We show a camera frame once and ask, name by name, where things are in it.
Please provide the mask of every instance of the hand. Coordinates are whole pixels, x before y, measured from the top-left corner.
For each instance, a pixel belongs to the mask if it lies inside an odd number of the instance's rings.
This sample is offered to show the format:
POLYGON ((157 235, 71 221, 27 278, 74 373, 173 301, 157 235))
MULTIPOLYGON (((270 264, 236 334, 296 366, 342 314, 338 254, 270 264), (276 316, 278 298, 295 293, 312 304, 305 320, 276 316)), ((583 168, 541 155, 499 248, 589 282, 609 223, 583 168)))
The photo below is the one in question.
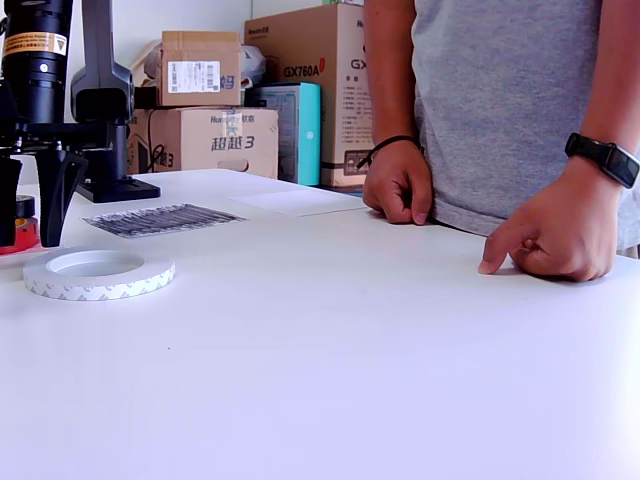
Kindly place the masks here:
POLYGON ((487 239, 480 273, 495 273, 509 254, 531 275, 577 282, 606 275, 616 255, 620 191, 589 160, 570 159, 558 180, 487 239))
POLYGON ((418 147, 402 141, 380 150, 367 175, 363 197, 389 223, 425 225, 433 192, 431 172, 418 147))

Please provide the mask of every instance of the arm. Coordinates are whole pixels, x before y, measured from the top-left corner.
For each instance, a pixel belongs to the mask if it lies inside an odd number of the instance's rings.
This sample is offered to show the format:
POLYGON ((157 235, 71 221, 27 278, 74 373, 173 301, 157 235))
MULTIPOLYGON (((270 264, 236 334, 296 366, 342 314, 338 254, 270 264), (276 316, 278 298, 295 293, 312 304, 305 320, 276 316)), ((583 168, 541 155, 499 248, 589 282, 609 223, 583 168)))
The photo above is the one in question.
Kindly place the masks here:
POLYGON ((364 12, 373 141, 377 144, 394 135, 415 135, 413 0, 367 0, 364 12))
POLYGON ((636 153, 640 146, 640 1, 604 0, 584 135, 636 153))
MULTIPOLYGON (((364 11, 373 141, 379 144, 396 135, 415 137, 413 0, 367 0, 364 11)), ((424 225, 433 193, 431 172, 420 149, 411 142, 396 142, 375 158, 364 184, 364 202, 391 223, 424 225)))
MULTIPOLYGON (((640 0, 603 0, 593 87, 581 133, 635 153, 640 145, 640 0)), ((592 280, 613 267, 622 186, 587 159, 573 157, 562 176, 489 237, 481 273, 510 254, 524 271, 592 280)))

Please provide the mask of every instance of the cardboard box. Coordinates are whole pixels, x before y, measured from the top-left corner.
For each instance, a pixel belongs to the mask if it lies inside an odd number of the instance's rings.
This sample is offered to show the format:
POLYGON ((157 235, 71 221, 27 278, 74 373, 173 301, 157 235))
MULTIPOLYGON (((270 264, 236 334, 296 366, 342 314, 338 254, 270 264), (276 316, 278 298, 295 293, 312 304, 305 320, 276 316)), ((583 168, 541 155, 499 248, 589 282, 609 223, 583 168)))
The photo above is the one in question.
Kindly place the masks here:
POLYGON ((163 32, 158 105, 241 105, 241 52, 235 32, 163 32))
POLYGON ((366 167, 357 164, 373 148, 363 7, 325 5, 250 20, 245 43, 267 57, 267 81, 321 85, 322 184, 362 185, 366 167))
POLYGON ((274 110, 136 110, 127 143, 130 175, 150 171, 155 150, 156 172, 226 168, 278 178, 278 112, 274 110))

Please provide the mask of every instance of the white wall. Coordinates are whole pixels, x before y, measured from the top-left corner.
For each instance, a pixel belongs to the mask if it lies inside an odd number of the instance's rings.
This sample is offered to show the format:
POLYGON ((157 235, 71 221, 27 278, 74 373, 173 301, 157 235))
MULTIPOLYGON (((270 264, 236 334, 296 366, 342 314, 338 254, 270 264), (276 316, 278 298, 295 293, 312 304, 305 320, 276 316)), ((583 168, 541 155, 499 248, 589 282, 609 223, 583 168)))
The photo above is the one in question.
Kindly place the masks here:
MULTIPOLYGON (((113 37, 118 63, 129 66, 162 30, 244 31, 251 16, 251 0, 112 0, 113 37)), ((68 77, 84 65, 82 2, 73 7, 68 77)), ((26 161, 22 183, 36 181, 33 162, 26 161)))
POLYGON ((322 0, 253 0, 253 18, 276 15, 278 13, 317 7, 322 0))

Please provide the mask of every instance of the fingernail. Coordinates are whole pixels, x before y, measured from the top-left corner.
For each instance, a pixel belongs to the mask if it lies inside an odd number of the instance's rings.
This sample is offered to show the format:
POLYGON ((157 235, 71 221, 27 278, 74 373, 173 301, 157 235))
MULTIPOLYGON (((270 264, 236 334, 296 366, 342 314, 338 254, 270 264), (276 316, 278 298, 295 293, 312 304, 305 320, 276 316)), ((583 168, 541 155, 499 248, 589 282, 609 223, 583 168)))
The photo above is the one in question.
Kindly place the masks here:
POLYGON ((414 220, 418 225, 424 225, 425 223, 427 223, 427 214, 417 213, 416 218, 414 220))
POLYGON ((489 272, 490 272, 489 267, 490 267, 489 262, 482 262, 478 267, 478 273, 480 275, 489 275, 489 272))

